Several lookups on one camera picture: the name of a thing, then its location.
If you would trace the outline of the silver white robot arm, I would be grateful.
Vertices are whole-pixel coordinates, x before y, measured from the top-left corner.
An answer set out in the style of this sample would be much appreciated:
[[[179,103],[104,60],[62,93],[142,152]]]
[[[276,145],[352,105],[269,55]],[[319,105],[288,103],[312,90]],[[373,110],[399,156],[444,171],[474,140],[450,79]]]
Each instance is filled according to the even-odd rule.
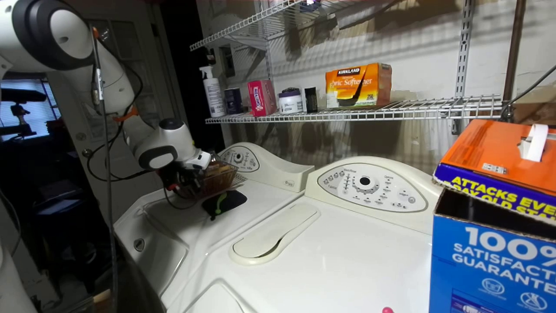
[[[113,116],[128,152],[168,192],[198,194],[212,164],[184,123],[156,128],[135,107],[130,79],[97,30],[64,0],[0,0],[1,76],[62,76],[97,116]]]

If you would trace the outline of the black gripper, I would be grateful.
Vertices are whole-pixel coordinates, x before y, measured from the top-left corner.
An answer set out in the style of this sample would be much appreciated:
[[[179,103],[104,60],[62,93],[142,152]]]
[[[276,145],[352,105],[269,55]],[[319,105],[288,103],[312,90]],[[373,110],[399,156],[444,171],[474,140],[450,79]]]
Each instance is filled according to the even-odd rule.
[[[198,150],[187,161],[177,161],[161,170],[161,183],[168,192],[198,194],[212,156]]]

